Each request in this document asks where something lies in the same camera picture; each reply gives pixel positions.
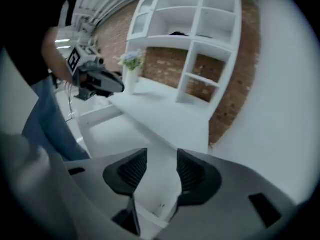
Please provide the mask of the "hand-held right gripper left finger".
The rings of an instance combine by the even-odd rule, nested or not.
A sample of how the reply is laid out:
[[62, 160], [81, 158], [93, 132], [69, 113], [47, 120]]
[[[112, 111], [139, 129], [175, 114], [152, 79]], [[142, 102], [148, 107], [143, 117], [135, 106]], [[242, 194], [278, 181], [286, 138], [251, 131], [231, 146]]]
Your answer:
[[147, 148], [69, 161], [65, 166], [86, 198], [103, 215], [139, 237], [134, 193], [147, 171]]

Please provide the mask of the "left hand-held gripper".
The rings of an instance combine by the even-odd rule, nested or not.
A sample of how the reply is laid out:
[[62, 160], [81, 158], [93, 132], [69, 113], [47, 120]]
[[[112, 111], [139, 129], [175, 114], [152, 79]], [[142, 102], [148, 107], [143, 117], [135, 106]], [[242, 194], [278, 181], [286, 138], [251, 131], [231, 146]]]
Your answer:
[[73, 84], [78, 87], [78, 99], [87, 101], [97, 95], [122, 93], [125, 85], [115, 72], [106, 71], [104, 59], [92, 46], [75, 46], [67, 59]]

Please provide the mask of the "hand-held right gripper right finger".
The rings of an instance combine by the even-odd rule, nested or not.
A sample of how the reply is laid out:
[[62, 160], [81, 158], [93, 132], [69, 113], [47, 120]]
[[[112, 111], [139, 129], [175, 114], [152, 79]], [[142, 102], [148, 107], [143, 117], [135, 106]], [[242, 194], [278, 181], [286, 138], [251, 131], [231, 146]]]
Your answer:
[[257, 240], [284, 226], [294, 202], [254, 170], [179, 149], [182, 193], [169, 225], [155, 240]]

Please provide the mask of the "white drawer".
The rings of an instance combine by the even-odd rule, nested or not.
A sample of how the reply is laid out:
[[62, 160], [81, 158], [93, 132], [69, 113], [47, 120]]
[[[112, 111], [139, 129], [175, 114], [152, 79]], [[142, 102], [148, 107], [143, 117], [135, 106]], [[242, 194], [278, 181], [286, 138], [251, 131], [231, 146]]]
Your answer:
[[181, 191], [176, 150], [113, 105], [83, 113], [76, 121], [92, 158], [148, 150], [147, 170], [134, 192], [139, 223], [143, 230], [166, 228]]

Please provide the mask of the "person's left forearm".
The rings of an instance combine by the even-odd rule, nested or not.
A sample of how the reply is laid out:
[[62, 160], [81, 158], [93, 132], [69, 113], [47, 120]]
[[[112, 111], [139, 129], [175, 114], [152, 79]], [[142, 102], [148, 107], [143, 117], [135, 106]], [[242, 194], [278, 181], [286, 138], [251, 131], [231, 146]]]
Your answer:
[[63, 58], [56, 47], [56, 37], [59, 29], [51, 27], [45, 33], [41, 44], [41, 55], [49, 70], [62, 81], [73, 84], [73, 77], [67, 66], [67, 61]]

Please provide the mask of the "white vase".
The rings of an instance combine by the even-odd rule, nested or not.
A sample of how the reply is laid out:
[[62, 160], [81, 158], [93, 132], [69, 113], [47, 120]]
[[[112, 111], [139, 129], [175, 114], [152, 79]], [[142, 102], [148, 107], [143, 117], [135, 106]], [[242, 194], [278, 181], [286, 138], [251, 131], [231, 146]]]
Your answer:
[[134, 93], [135, 85], [139, 80], [140, 75], [140, 67], [136, 67], [134, 70], [127, 70], [126, 76], [125, 76], [125, 92], [128, 95], [132, 95]]

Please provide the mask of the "pale blue flower bouquet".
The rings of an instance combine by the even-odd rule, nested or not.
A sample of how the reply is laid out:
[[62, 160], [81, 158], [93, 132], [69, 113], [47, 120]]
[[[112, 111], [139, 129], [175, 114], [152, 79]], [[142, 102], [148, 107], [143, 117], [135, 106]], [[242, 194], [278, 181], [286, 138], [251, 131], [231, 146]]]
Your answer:
[[145, 52], [140, 49], [128, 51], [120, 57], [114, 57], [113, 59], [117, 61], [119, 66], [125, 67], [128, 71], [134, 71], [144, 64]]

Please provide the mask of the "white desk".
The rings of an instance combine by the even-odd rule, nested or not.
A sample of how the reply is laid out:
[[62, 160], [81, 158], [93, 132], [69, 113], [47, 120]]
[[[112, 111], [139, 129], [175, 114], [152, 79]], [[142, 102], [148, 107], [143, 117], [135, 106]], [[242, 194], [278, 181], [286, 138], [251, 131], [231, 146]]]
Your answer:
[[178, 103], [177, 94], [176, 88], [141, 77], [133, 94], [116, 93], [109, 101], [172, 148], [208, 153], [207, 103], [189, 94]]

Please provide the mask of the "person's blue jeans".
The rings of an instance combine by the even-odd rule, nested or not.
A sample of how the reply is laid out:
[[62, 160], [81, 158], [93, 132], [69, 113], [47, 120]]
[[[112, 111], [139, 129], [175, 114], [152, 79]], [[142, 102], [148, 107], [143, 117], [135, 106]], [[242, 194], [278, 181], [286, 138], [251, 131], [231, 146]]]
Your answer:
[[65, 161], [90, 159], [64, 119], [51, 77], [32, 85], [31, 89], [38, 96], [38, 101], [26, 121], [22, 135], [47, 152], [61, 155]]

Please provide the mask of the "white shelf unit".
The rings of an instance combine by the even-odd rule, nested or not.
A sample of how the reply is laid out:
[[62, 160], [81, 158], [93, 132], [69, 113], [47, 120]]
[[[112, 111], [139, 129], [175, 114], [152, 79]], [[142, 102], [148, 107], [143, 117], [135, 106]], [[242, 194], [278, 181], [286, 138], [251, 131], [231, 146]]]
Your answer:
[[[170, 35], [181, 32], [188, 36]], [[242, 0], [140, 0], [127, 35], [126, 50], [148, 47], [188, 51], [177, 100], [190, 79], [214, 87], [210, 106], [218, 105], [230, 82], [242, 32]], [[193, 73], [198, 55], [223, 62], [218, 80]]]

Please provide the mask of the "person's black shirt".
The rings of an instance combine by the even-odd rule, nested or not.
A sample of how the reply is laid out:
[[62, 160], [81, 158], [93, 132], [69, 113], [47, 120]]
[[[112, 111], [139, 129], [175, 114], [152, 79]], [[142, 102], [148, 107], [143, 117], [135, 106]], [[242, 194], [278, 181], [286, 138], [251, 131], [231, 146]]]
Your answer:
[[51, 28], [72, 24], [77, 0], [0, 0], [0, 44], [29, 86], [49, 76], [42, 44]]

